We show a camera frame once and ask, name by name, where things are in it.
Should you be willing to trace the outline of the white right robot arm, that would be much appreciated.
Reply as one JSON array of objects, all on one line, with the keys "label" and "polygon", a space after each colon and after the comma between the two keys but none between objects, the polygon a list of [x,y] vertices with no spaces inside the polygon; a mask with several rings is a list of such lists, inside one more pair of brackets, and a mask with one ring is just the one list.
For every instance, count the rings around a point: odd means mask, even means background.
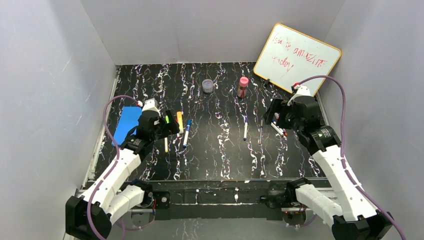
[{"label": "white right robot arm", "polygon": [[361,193],[362,188],[341,157],[342,142],[334,129],[324,123],[314,97],[274,99],[263,118],[267,125],[275,123],[280,128],[294,130],[299,142],[324,171],[338,202],[302,177],[288,182],[284,192],[270,191],[261,196],[262,203],[269,208],[293,203],[309,207],[331,228],[336,240],[381,240],[386,235],[393,226],[392,216]]}]

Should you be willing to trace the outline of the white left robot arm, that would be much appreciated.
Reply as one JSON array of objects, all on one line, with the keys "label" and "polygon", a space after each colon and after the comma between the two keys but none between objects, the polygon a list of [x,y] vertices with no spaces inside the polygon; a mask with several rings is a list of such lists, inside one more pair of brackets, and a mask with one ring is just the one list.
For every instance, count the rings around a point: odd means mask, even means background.
[{"label": "white left robot arm", "polygon": [[71,196],[65,204],[65,232],[80,240],[105,240],[112,225],[144,200],[148,188],[131,183],[120,188],[131,173],[152,152],[154,143],[178,134],[175,114],[142,110],[138,125],[130,129],[116,158],[81,196]]}]

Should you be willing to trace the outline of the checkered black white pen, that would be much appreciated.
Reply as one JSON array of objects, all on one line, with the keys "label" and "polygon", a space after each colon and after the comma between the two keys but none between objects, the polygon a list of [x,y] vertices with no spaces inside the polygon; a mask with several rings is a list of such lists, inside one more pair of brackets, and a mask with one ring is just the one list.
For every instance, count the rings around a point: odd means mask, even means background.
[{"label": "checkered black white pen", "polygon": [[261,119],[261,120],[260,120],[260,127],[259,127],[259,139],[258,139],[258,144],[259,144],[259,145],[262,145],[263,124],[264,124],[264,120],[263,120],[263,119]]}]

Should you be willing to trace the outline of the purple white marker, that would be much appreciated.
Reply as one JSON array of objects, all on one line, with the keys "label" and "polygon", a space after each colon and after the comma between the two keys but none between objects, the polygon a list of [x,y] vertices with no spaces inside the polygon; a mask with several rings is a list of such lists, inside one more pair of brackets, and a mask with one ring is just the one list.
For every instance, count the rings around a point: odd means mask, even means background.
[{"label": "purple white marker", "polygon": [[246,116],[244,118],[244,129],[243,129],[243,140],[247,140],[247,133],[248,133],[248,117]]}]

